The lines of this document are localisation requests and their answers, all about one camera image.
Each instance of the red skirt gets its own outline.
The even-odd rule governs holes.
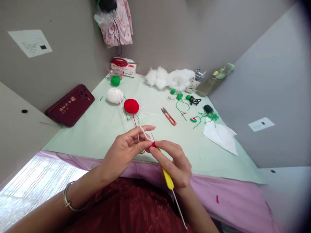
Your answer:
[[[188,232],[194,230],[187,224]],[[99,191],[63,232],[187,232],[177,206],[141,179],[118,178]]]

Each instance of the pink cloth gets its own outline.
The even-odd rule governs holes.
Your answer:
[[[84,170],[91,170],[101,163],[99,159],[46,150],[37,155],[59,158]],[[169,192],[159,165],[132,162],[121,176],[144,179]],[[211,217],[242,232],[283,232],[255,183],[195,174],[190,182]]]
[[[133,44],[132,19],[127,0],[117,0],[116,17],[107,31],[101,30],[104,42],[108,48],[121,45]]]

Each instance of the orange scissors handle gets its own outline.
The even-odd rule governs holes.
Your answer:
[[[171,115],[170,115],[169,113],[165,113],[164,115],[165,115],[166,118],[170,121],[170,123],[171,123],[172,125],[176,125],[176,124],[177,124],[177,122],[171,117]]]

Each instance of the bangle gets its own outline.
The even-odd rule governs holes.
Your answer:
[[[78,211],[84,210],[84,209],[88,206],[88,204],[87,204],[85,207],[83,207],[82,209],[74,209],[74,208],[71,206],[71,202],[68,202],[67,197],[66,197],[67,189],[69,188],[69,186],[70,186],[73,182],[75,182],[75,181],[72,181],[72,182],[70,182],[70,183],[68,183],[68,184],[66,185],[66,188],[65,188],[64,191],[63,191],[63,197],[64,197],[65,207],[68,206],[72,211],[78,212]]]

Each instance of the pink bedsheet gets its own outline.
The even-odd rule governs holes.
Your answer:
[[[101,162],[99,159],[46,150],[37,155],[59,158],[83,170],[91,170]],[[144,179],[169,191],[159,165],[132,162],[121,176]],[[191,185],[211,217],[242,232],[283,232],[255,183],[194,174]]]

